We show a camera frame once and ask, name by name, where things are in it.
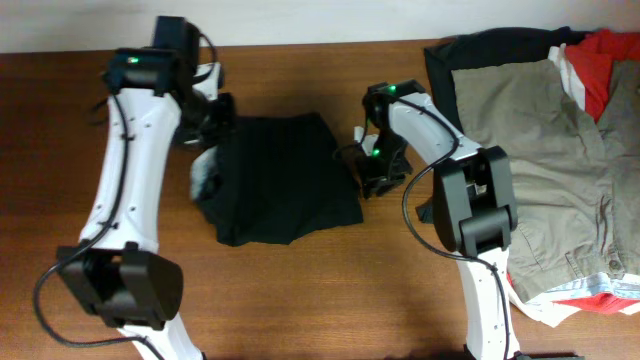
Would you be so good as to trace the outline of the black t-shirt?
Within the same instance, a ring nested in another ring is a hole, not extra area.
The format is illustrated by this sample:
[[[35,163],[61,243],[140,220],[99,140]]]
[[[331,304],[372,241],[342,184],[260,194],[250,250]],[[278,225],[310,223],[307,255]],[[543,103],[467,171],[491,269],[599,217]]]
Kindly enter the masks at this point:
[[[359,186],[334,159],[337,142],[316,112],[240,117],[191,166],[190,195],[218,242],[289,245],[311,232],[360,224]]]

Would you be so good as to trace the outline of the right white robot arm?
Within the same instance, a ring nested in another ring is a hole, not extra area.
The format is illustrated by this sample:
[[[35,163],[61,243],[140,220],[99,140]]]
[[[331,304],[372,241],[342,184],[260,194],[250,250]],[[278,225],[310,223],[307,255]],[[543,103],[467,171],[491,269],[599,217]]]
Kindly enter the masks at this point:
[[[364,197],[382,196],[400,185],[412,190],[432,174],[432,196],[416,212],[434,225],[442,243],[429,251],[458,265],[468,317],[466,354],[518,358],[507,290],[507,258],[518,217],[507,154],[467,138],[415,80],[372,85],[362,104],[366,122],[378,130],[356,134]]]

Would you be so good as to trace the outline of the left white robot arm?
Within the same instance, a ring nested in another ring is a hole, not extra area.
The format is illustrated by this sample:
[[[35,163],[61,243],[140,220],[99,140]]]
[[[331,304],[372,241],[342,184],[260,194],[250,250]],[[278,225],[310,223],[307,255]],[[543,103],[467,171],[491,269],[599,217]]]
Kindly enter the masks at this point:
[[[160,16],[148,46],[120,48],[103,80],[109,132],[101,177],[76,246],[53,272],[81,308],[146,359],[199,359],[179,309],[180,266],[159,252],[158,209],[169,149],[210,148],[233,128],[233,98],[210,39],[183,17]]]

